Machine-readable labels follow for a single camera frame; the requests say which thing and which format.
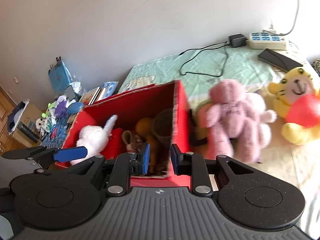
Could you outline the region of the black thermos bottle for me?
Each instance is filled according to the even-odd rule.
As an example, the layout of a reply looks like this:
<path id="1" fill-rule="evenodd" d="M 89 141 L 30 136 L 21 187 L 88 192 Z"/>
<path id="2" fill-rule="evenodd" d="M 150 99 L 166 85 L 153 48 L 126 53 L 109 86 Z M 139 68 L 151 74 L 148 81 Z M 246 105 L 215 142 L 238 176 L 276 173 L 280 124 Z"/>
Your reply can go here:
<path id="1" fill-rule="evenodd" d="M 18 124 L 18 129 L 24 134 L 26 135 L 30 140 L 32 140 L 33 142 L 38 142 L 40 137 L 38 135 L 36 135 L 31 129 L 29 129 L 27 126 L 25 126 L 24 123 L 22 123 L 21 121 Z"/>

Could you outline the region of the purple toy figure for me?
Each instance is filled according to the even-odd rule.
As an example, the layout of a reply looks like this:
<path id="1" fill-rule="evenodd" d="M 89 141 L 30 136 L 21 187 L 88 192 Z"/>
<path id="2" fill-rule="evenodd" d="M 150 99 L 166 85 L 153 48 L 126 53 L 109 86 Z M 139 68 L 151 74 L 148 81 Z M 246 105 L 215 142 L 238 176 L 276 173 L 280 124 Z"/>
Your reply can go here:
<path id="1" fill-rule="evenodd" d="M 63 100 L 61 102 L 59 102 L 56 106 L 56 109 L 55 109 L 55 117 L 60 119 L 64 116 L 66 116 L 67 114 L 67 101 L 66 100 Z"/>

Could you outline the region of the yellow tiger plush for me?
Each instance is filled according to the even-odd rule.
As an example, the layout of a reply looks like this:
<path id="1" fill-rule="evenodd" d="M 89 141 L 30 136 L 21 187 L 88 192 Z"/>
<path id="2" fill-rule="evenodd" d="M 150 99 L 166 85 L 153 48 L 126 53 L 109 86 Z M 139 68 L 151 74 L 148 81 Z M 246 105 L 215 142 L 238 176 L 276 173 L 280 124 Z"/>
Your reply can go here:
<path id="1" fill-rule="evenodd" d="M 279 83 L 270 83 L 273 109 L 285 120 L 281 135 L 304 145 L 319 139 L 319 80 L 302 67 L 287 72 Z"/>

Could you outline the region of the picture book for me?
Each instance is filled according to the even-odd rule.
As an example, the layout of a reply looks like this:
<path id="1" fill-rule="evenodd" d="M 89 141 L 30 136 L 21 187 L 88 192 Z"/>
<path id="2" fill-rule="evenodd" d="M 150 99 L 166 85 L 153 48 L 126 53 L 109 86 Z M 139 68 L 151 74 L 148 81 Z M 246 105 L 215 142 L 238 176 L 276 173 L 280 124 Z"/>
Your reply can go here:
<path id="1" fill-rule="evenodd" d="M 85 106 L 91 105 L 94 102 L 99 92 L 100 92 L 100 87 L 89 90 L 84 94 L 82 94 L 79 101 L 82 102 Z"/>

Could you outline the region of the white plush bunny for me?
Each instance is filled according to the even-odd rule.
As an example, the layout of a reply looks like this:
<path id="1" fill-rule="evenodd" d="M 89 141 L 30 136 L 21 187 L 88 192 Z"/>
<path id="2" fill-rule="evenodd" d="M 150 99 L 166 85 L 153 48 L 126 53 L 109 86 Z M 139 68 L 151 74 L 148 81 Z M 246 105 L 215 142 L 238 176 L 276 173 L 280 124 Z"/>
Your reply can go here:
<path id="1" fill-rule="evenodd" d="M 76 147 L 84 146 L 87 149 L 87 155 L 84 158 L 70 161 L 72 165 L 78 164 L 90 157 L 99 155 L 106 147 L 112 129 L 116 123 L 118 116 L 112 115 L 106 122 L 104 127 L 88 125 L 81 129 Z"/>

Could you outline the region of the blue gift bag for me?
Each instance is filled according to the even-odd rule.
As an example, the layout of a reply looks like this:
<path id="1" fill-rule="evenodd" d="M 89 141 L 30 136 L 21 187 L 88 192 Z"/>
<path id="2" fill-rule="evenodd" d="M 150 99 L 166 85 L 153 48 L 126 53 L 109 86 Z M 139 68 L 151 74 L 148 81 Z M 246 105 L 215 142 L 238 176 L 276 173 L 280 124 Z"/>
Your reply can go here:
<path id="1" fill-rule="evenodd" d="M 59 56 L 55 59 L 56 63 L 54 65 L 50 65 L 48 76 L 55 95 L 59 95 L 63 93 L 69 85 L 71 85 L 73 78 L 61 57 Z"/>

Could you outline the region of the pink plush bear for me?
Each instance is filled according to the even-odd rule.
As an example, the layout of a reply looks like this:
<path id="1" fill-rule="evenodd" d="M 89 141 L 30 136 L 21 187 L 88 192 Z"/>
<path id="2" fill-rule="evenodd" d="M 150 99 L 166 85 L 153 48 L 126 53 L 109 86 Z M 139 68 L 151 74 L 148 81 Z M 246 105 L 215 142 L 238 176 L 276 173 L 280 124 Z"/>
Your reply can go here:
<path id="1" fill-rule="evenodd" d="M 271 141 L 268 125 L 277 119 L 258 93 L 249 93 L 234 79 L 224 79 L 209 90 L 210 103 L 197 110 L 199 126 L 207 130 L 206 158 L 236 157 L 261 163 L 261 150 Z"/>

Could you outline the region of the blue round toy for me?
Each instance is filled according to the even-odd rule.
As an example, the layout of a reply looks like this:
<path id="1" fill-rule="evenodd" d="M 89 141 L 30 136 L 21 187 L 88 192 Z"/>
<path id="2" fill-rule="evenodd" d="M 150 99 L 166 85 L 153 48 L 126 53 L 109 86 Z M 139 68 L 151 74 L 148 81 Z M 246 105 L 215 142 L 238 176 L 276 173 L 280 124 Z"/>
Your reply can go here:
<path id="1" fill-rule="evenodd" d="M 82 102 L 71 103 L 67 107 L 67 113 L 68 114 L 77 114 L 82 109 L 83 106 L 84 106 L 84 104 Z"/>

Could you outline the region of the red cardboard box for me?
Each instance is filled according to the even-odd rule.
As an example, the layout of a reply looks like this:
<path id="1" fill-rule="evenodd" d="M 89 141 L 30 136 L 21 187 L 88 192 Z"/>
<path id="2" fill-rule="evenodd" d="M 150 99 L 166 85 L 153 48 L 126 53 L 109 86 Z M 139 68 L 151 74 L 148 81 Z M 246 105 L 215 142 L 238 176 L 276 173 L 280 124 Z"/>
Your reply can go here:
<path id="1" fill-rule="evenodd" d="M 102 155 L 106 159 L 115 159 L 126 152 L 121 139 L 124 131 L 135 131 L 137 122 L 146 117 L 154 118 L 161 111 L 172 109 L 171 142 L 177 144 L 182 152 L 192 151 L 189 141 L 191 123 L 189 103 L 180 80 L 161 85 L 148 85 L 111 96 L 102 102 L 84 107 L 76 116 L 71 129 L 63 143 L 63 148 L 73 148 L 79 139 L 80 130 L 87 126 L 104 126 L 112 115 L 117 120 L 110 140 Z"/>

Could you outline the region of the black power adapter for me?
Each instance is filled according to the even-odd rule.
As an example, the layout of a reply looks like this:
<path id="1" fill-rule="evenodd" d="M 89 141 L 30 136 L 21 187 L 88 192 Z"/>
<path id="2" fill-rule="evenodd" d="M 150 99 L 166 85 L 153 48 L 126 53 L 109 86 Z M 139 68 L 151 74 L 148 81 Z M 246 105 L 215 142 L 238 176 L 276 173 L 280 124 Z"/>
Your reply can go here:
<path id="1" fill-rule="evenodd" d="M 247 38 L 243 34 L 230 35 L 228 41 L 232 48 L 243 47 L 247 44 Z"/>

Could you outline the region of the white charger plug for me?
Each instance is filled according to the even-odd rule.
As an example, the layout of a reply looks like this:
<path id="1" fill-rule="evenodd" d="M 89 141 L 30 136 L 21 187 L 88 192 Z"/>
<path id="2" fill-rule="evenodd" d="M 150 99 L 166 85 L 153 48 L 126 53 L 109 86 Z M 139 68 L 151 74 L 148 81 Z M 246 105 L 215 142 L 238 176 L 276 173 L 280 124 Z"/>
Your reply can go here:
<path id="1" fill-rule="evenodd" d="M 274 33 L 274 34 L 277 33 L 276 30 L 275 30 L 274 27 L 273 27 L 273 24 L 270 25 L 268 31 L 271 32 L 271 33 Z"/>

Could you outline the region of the white power strip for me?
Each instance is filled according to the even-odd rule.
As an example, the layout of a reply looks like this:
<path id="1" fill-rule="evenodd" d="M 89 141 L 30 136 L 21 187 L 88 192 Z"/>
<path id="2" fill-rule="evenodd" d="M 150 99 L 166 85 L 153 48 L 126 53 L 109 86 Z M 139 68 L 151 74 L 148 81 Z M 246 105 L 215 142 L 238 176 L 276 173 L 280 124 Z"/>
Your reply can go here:
<path id="1" fill-rule="evenodd" d="M 248 37 L 252 49 L 287 50 L 288 41 L 277 34 L 253 32 Z"/>

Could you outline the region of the brown plush toy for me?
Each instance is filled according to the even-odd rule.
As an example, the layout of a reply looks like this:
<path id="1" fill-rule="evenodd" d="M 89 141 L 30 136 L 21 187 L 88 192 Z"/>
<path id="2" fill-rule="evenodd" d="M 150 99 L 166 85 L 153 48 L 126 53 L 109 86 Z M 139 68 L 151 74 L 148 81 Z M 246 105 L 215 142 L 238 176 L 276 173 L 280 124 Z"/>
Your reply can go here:
<path id="1" fill-rule="evenodd" d="M 133 131 L 124 131 L 121 138 L 129 152 L 140 152 L 144 143 L 150 145 L 150 159 L 147 175 L 166 176 L 169 145 L 172 134 L 173 109 L 167 108 L 154 118 L 140 119 Z"/>

